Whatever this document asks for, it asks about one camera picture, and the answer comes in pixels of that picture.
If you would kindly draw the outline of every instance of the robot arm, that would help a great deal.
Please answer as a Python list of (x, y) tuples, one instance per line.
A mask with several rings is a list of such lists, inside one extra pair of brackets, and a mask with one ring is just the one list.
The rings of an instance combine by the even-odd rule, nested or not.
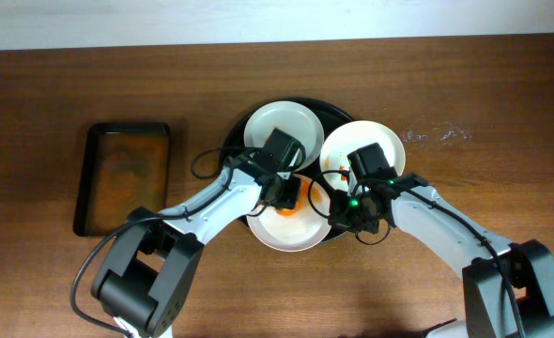
[[(136, 209), (128, 217), (134, 226), (116, 238), (102, 263), (92, 296), (131, 336), (170, 336), (205, 245), (259, 202), (295, 207), (300, 180), (283, 179), (278, 173), (291, 170), (289, 164), (300, 153), (300, 142), (275, 130), (262, 149), (248, 149), (230, 160), (219, 177), (190, 200), (158, 215)], [(139, 252), (163, 258), (161, 270), (137, 259)]]
[[(376, 233), (385, 220), (425, 244), (463, 280), (467, 322), (450, 323), (427, 337), (518, 337), (517, 321), (526, 337), (554, 337), (554, 261), (544, 245), (519, 245), (485, 230), (421, 177), (399, 177), (378, 144), (348, 159), (353, 187), (335, 192), (330, 224)], [(513, 287), (525, 287), (526, 296), (515, 302)]]
[[(138, 223), (118, 236), (92, 284), (93, 297), (135, 337), (171, 336), (171, 323), (187, 298), (205, 245), (259, 201), (294, 208), (300, 181), (283, 180), (277, 173), (287, 171), (284, 163), (291, 163), (300, 147), (276, 130), (262, 151), (235, 158), (210, 186), (189, 201), (163, 210), (162, 220)], [(492, 254), (459, 220), (434, 204), (450, 210), (483, 236), (512, 276), (513, 286), (527, 287), (527, 296), (519, 300), (527, 336), (554, 337), (554, 261), (544, 245), (536, 241), (517, 245), (483, 229), (446, 203), (422, 178), (399, 177), (377, 144), (348, 158), (350, 191), (336, 191), (331, 197), (330, 225), (376, 233), (379, 221), (385, 220), (424, 243), (463, 280), (467, 323), (442, 326), (427, 337), (516, 337), (511, 302)], [(357, 185), (363, 186), (358, 194)], [(128, 222), (154, 215), (139, 208)], [(138, 252), (164, 258), (160, 272), (139, 261)]]

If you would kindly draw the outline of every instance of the white plate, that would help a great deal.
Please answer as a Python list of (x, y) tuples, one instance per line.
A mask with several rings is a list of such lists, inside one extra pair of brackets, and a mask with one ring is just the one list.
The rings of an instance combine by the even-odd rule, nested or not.
[[(327, 219), (317, 215), (308, 203), (308, 186), (311, 179), (298, 174), (294, 176), (302, 180), (296, 209), (277, 210), (268, 207), (258, 217), (247, 217), (250, 229), (261, 242), (284, 252), (310, 249), (320, 243), (331, 230)], [(315, 207), (322, 213), (329, 214), (330, 197), (317, 183), (313, 184), (313, 197)]]
[[(398, 175), (405, 169), (405, 149), (402, 142), (388, 127), (373, 121), (354, 121), (333, 131), (321, 150), (321, 171), (350, 170), (348, 154), (360, 147), (377, 142), (388, 163)], [(339, 174), (326, 174), (325, 180), (334, 188), (347, 191), (348, 183)]]
[(291, 101), (275, 101), (260, 107), (246, 123), (244, 145), (264, 146), (275, 128), (287, 132), (304, 146), (306, 161), (298, 170), (318, 158), (324, 140), (323, 126), (310, 109)]

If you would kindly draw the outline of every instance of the black cable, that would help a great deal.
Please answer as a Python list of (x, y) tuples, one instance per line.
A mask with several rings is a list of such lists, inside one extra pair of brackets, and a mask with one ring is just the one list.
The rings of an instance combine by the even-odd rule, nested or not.
[(517, 333), (519, 334), (520, 338), (525, 338), (525, 329), (523, 327), (523, 321), (521, 320), (521, 313), (519, 312), (519, 306), (517, 304), (517, 299), (515, 297), (515, 292), (513, 290), (513, 284), (511, 283), (511, 279), (509, 278), (509, 276), (502, 269), (502, 262), (500, 261), (499, 255), (496, 253), (496, 251), (494, 250), (494, 248), (492, 247), (492, 245), (490, 244), (490, 242), (487, 240), (486, 237), (484, 237), (477, 230), (475, 230), (475, 228), (473, 228), (473, 226), (471, 226), (471, 224), (469, 224), (467, 221), (465, 221), (462, 217), (458, 216), (457, 214), (450, 211), (446, 207), (443, 207), (443, 206), (439, 205), (436, 201), (431, 201), (428, 198), (425, 198), (425, 197), (421, 196), (420, 194), (414, 192), (413, 190), (411, 190), (411, 189), (409, 189), (405, 186), (395, 184), (395, 183), (391, 183), (389, 181), (380, 180), (380, 179), (367, 178), (367, 179), (362, 179), (362, 180), (359, 181), (359, 183), (357, 183), (357, 185), (354, 187), (354, 193), (358, 189), (359, 185), (362, 184), (362, 181), (367, 181), (367, 182), (375, 181), (375, 182), (378, 182), (378, 183), (381, 183), (381, 184), (395, 185), (396, 187), (398, 187), (402, 191), (411, 194), (412, 196), (414, 196), (415, 198), (419, 199), (420, 201), (426, 203), (430, 207), (432, 207), (432, 208), (434, 208), (434, 209), (436, 209), (440, 212), (443, 212), (444, 214), (452, 217), (457, 222), (459, 222), (463, 226), (465, 226), (465, 228), (467, 228), (467, 230), (469, 230), (469, 232), (471, 232), (471, 234), (480, 241), (480, 244), (482, 244), (488, 250), (488, 252), (492, 256), (492, 258), (494, 259), (494, 263), (496, 265), (496, 268), (499, 271), (500, 276), (502, 277), (502, 283), (504, 284), (504, 288), (506, 290), (506, 293), (509, 296), (509, 301), (511, 302), (511, 309), (513, 310), (513, 317), (515, 318), (515, 322), (516, 322), (516, 325), (517, 325)]
[(315, 204), (313, 204), (312, 194), (310, 193), (310, 192), (312, 191), (313, 184), (315, 184), (316, 180), (319, 179), (320, 177), (322, 177), (322, 176), (325, 175), (325, 174), (340, 174), (340, 175), (343, 175), (343, 176), (347, 176), (347, 172), (344, 171), (344, 170), (326, 170), (326, 171), (323, 171), (323, 172), (320, 172), (320, 173), (316, 174), (315, 177), (313, 177), (313, 179), (311, 179), (311, 184), (308, 185), (308, 204), (311, 205), (311, 208), (312, 208), (319, 216), (328, 219), (328, 218), (329, 218), (328, 215), (322, 213), (321, 211), (319, 211), (319, 210), (315, 207)]
[(258, 217), (258, 216), (262, 215), (263, 212), (265, 212), (265, 210), (267, 209), (268, 206), (269, 206), (268, 203), (263, 203), (263, 204), (262, 204), (262, 208), (260, 209), (260, 211), (258, 211), (258, 212), (255, 213), (255, 214), (248, 214), (248, 215), (246, 215), (246, 216)]
[(195, 165), (198, 163), (198, 161), (200, 161), (200, 159), (215, 151), (221, 151), (221, 150), (242, 150), (243, 151), (248, 149), (260, 150), (261, 148), (253, 147), (253, 146), (222, 146), (211, 150), (203, 151), (193, 159), (192, 164), (190, 165), (190, 171), (192, 172), (192, 175), (198, 179), (209, 179), (209, 178), (217, 177), (221, 173), (221, 170), (223, 170), (223, 165), (221, 163), (219, 163), (217, 170), (215, 170), (212, 174), (206, 175), (206, 176), (198, 175), (195, 172)]
[(376, 244), (379, 244), (379, 243), (381, 243), (382, 241), (386, 240), (386, 238), (390, 235), (390, 232), (391, 232), (391, 231), (392, 231), (392, 227), (388, 224), (388, 230), (386, 230), (386, 234), (383, 235), (383, 237), (382, 237), (380, 240), (378, 240), (378, 241), (376, 241), (376, 242), (373, 242), (373, 243), (367, 243), (367, 242), (365, 242), (364, 240), (362, 240), (362, 239), (359, 237), (359, 232), (358, 232), (358, 231), (356, 231), (356, 232), (354, 233), (354, 238), (355, 238), (357, 241), (359, 241), (360, 243), (364, 244), (364, 245), (376, 245)]
[(83, 311), (81, 311), (81, 309), (79, 309), (79, 307), (77, 306), (77, 300), (76, 300), (77, 287), (79, 286), (79, 282), (81, 282), (81, 278), (83, 277), (83, 274), (85, 273), (85, 270), (87, 269), (87, 267), (89, 266), (91, 261), (96, 257), (96, 255), (100, 252), (100, 250), (104, 247), (104, 245), (106, 245), (113, 238), (118, 237), (123, 232), (131, 229), (132, 227), (134, 227), (137, 224), (141, 224), (141, 223), (145, 223), (145, 222), (149, 222), (149, 221), (156, 221), (156, 220), (159, 220), (159, 219), (160, 219), (160, 217), (154, 216), (154, 217), (148, 217), (148, 218), (144, 218), (144, 219), (133, 221), (133, 222), (124, 223), (120, 227), (118, 227), (115, 231), (113, 231), (110, 235), (106, 236), (93, 249), (93, 251), (85, 259), (83, 265), (81, 266), (81, 268), (77, 272), (77, 275), (75, 276), (74, 281), (72, 282), (72, 286), (70, 287), (70, 307), (72, 308), (72, 311), (74, 311), (75, 314), (77, 314), (80, 318), (90, 322), (91, 324), (97, 325), (99, 327), (102, 327), (102, 328), (105, 328), (105, 329), (108, 329), (108, 330), (116, 331), (118, 333), (121, 333), (121, 334), (127, 336), (128, 338), (132, 337), (132, 334), (128, 330), (124, 330), (122, 328), (119, 328), (118, 326), (114, 326), (114, 325), (110, 325), (110, 324), (107, 324), (105, 322), (102, 322), (101, 320), (98, 320), (98, 319), (96, 319), (96, 318), (94, 318), (90, 315), (87, 315)]
[(196, 213), (204, 210), (205, 207), (208, 207), (212, 202), (216, 201), (217, 198), (221, 197), (221, 195), (224, 194), (224, 192), (226, 192), (229, 189), (229, 185), (231, 185), (231, 180), (233, 179), (233, 172), (235, 171), (235, 169), (233, 168), (233, 165), (231, 163), (231, 160), (229, 160), (229, 158), (227, 158), (227, 166), (229, 167), (229, 176), (227, 177), (227, 181), (225, 182), (225, 184), (223, 184), (223, 187), (221, 188), (221, 190), (219, 192), (217, 192), (214, 196), (209, 198), (206, 202), (201, 204), (199, 207), (193, 209), (192, 211), (187, 211), (186, 210), (186, 212), (184, 212), (182, 214), (178, 214), (178, 215), (163, 215), (163, 214), (160, 214), (161, 220), (166, 220), (166, 221), (182, 220), (184, 218), (190, 217), (190, 216), (195, 215)]

